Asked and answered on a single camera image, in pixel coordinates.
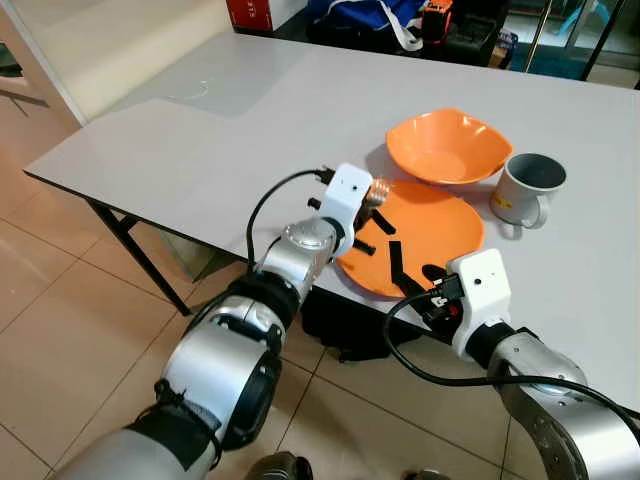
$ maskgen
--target white wall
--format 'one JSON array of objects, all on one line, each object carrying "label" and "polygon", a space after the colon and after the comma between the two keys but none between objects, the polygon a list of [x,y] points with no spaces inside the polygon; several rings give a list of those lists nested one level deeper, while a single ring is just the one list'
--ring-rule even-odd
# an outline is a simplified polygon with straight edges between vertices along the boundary
[{"label": "white wall", "polygon": [[88,119],[230,27],[224,0],[12,3]]}]

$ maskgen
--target black cable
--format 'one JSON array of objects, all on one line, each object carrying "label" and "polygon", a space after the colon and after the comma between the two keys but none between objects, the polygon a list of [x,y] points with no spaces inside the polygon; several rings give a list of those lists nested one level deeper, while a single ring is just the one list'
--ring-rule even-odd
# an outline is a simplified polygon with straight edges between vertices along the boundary
[{"label": "black cable", "polygon": [[471,377],[471,378],[445,378],[438,377],[436,375],[432,375],[429,372],[425,372],[418,366],[416,366],[411,360],[405,357],[400,350],[391,342],[391,338],[389,337],[389,328],[391,326],[391,322],[394,320],[395,315],[409,305],[411,302],[430,296],[432,292],[426,291],[411,297],[406,297],[401,300],[397,304],[387,312],[384,317],[384,321],[382,324],[382,336],[384,338],[384,342],[387,348],[391,351],[392,355],[411,373],[417,375],[423,380],[427,380],[428,382],[435,383],[436,385],[442,385],[445,387],[487,387],[487,386],[496,386],[496,385],[520,385],[520,384],[539,384],[539,385],[552,385],[555,387],[563,387],[568,388],[570,390],[582,393],[588,397],[597,400],[603,405],[607,406],[611,409],[620,419],[629,427],[629,430],[633,433],[640,445],[640,429],[636,426],[631,416],[635,418],[640,417],[638,412],[630,410],[626,407],[622,407],[618,405],[616,402],[611,400],[609,397],[603,395],[602,393],[594,390],[585,385],[570,382],[568,380],[562,380],[559,378],[553,377],[543,377],[537,375],[515,375],[515,376],[501,376],[501,377]]},{"label": "black cable", "polygon": [[273,187],[271,187],[267,191],[267,193],[265,193],[262,196],[260,201],[253,208],[253,212],[251,212],[251,216],[249,217],[249,223],[247,223],[247,231],[246,231],[246,237],[247,237],[247,272],[248,273],[253,271],[253,267],[254,267],[254,265],[256,263],[256,261],[255,261],[255,251],[254,251],[254,247],[253,247],[253,224],[256,221],[256,217],[258,216],[258,213],[260,212],[260,209],[262,208],[264,203],[269,199],[269,197],[271,195],[273,195],[275,193],[275,191],[278,190],[280,187],[282,187],[285,183],[288,183],[288,182],[290,182],[291,180],[293,180],[295,178],[302,177],[302,176],[305,176],[305,175],[318,175],[318,176],[321,177],[323,175],[323,171],[322,170],[302,170],[300,172],[297,172],[297,173],[294,173],[292,175],[289,175],[286,178],[283,178],[278,183],[276,183]]},{"label": "black cable", "polygon": [[207,422],[205,422],[200,415],[194,412],[191,407],[189,407],[184,400],[184,392],[176,393],[171,389],[171,385],[169,381],[165,378],[158,380],[153,389],[156,391],[156,403],[145,408],[138,416],[136,417],[136,422],[140,419],[146,417],[149,414],[155,412],[161,412],[167,406],[172,406],[182,413],[186,414],[189,419],[194,422],[199,428],[201,428],[207,435],[209,441],[213,444],[213,448],[215,450],[215,457],[211,461],[211,466],[209,470],[213,470],[218,463],[220,463],[220,458],[222,457],[222,445],[220,444],[220,440],[216,437],[216,429],[211,428]]}]

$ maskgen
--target orange bowl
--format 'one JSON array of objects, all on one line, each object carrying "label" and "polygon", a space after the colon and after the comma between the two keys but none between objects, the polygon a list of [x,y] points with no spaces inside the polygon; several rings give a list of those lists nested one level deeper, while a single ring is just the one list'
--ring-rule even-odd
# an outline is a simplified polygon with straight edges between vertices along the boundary
[{"label": "orange bowl", "polygon": [[430,183],[464,184],[502,168],[513,147],[495,129],[455,108],[418,115],[387,132],[396,164]]}]

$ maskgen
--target red box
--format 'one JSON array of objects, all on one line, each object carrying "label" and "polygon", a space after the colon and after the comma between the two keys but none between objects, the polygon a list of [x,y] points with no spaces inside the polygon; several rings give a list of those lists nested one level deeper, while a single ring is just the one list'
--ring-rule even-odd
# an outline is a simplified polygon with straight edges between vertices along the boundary
[{"label": "red box", "polygon": [[234,27],[272,32],[304,8],[306,0],[227,0]]}]

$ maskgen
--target blue bag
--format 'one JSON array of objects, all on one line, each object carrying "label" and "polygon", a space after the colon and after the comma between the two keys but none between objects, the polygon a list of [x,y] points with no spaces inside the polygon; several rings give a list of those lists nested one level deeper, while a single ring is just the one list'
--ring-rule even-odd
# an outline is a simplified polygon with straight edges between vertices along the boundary
[{"label": "blue bag", "polygon": [[417,26],[425,0],[309,0],[307,12],[315,23],[334,28],[390,27],[398,43],[409,52],[422,48],[422,39],[409,28]]}]

